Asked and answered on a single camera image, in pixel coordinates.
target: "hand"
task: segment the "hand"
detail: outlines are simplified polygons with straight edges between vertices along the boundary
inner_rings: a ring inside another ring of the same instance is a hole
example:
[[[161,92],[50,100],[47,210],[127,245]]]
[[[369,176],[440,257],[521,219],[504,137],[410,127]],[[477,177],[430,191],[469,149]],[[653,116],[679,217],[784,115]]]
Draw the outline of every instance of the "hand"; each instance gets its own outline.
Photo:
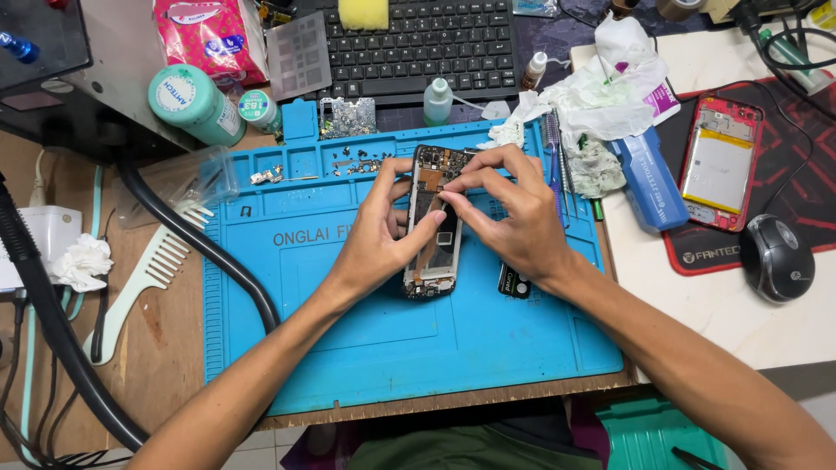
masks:
[[[383,160],[345,245],[320,286],[328,290],[328,295],[345,299],[344,309],[403,269],[436,235],[447,217],[444,211],[429,212],[405,235],[407,212],[395,210],[392,203],[410,191],[411,178],[395,181],[395,174],[411,171],[412,163],[411,158]]]
[[[508,170],[517,184],[494,168]],[[484,187],[501,202],[508,217],[493,221],[460,194],[477,187]],[[505,263],[541,289],[566,297],[568,281],[582,256],[566,243],[554,192],[543,182],[538,158],[525,156],[514,144],[480,152],[444,189],[439,197],[449,202],[459,218]]]

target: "white comb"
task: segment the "white comb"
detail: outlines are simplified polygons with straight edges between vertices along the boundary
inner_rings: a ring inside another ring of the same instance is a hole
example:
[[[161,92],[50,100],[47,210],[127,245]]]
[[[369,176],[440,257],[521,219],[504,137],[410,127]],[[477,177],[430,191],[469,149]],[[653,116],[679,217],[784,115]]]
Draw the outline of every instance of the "white comb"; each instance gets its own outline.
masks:
[[[174,210],[201,230],[205,227],[203,224],[209,223],[203,216],[213,217],[215,215],[193,201],[181,202]],[[168,289],[167,284],[171,284],[174,273],[180,269],[179,267],[183,264],[182,260],[186,259],[187,253],[189,253],[189,249],[186,248],[186,244],[171,233],[165,225],[160,225],[160,228],[157,228],[119,297],[116,298],[107,314],[104,315],[100,361],[93,362],[90,356],[93,332],[90,332],[87,340],[84,341],[84,353],[93,365],[103,365],[113,359],[119,332],[122,330],[122,325],[125,323],[136,298],[149,287]]]

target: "white power adapter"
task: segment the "white power adapter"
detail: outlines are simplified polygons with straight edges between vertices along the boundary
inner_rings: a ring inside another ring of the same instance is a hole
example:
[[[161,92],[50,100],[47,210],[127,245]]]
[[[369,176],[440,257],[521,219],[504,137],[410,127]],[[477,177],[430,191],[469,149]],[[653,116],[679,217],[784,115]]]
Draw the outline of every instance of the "white power adapter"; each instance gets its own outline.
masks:
[[[41,252],[41,262],[47,269],[53,284],[58,278],[53,275],[52,263],[75,245],[81,236],[81,212],[58,206],[25,207],[20,214],[32,238]],[[0,244],[0,292],[13,291],[23,287],[14,264],[8,259],[6,247]]]

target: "white table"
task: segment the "white table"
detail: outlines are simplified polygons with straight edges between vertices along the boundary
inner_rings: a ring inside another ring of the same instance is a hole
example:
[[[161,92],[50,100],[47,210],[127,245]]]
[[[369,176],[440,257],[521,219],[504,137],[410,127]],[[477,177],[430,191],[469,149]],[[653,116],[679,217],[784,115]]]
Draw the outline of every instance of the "white table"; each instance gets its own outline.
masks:
[[[768,27],[782,29],[780,23]],[[836,54],[832,44],[808,38],[812,61]],[[677,94],[770,75],[737,28],[658,39]],[[579,69],[594,54],[589,45],[572,48],[569,57]],[[815,255],[816,277],[803,297],[773,305],[755,294],[741,268],[680,276],[670,267],[662,237],[639,228],[623,192],[608,195],[603,205],[615,275],[631,293],[754,369],[836,360],[836,251]]]

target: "blue silicone repair mat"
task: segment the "blue silicone repair mat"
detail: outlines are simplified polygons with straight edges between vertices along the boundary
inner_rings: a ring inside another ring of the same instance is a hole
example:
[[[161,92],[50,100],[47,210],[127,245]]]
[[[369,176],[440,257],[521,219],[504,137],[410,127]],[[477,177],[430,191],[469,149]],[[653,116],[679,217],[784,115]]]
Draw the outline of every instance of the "blue silicone repair mat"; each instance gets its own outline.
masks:
[[[488,140],[497,121],[448,125],[361,137],[310,141],[234,155],[241,195],[217,207],[206,234],[261,280],[282,320],[314,291],[343,247],[357,206],[376,173],[334,176],[349,159],[346,146],[369,156],[412,157],[419,143],[454,149]],[[530,156],[543,156],[536,125],[526,126]],[[548,174],[549,158],[544,166]],[[248,176],[284,166],[282,181],[251,186]],[[502,206],[483,190],[468,193],[476,207],[502,219]],[[407,207],[406,198],[398,206]],[[571,217],[568,243],[601,268],[589,203]],[[469,228],[461,240],[456,288],[432,301],[403,298],[402,274],[355,305],[308,352],[278,393],[270,415],[353,406],[454,391],[550,381],[621,370],[621,353],[573,306],[534,288],[528,299],[497,291],[500,260]],[[204,261],[206,381],[247,349],[264,330],[247,294]]]

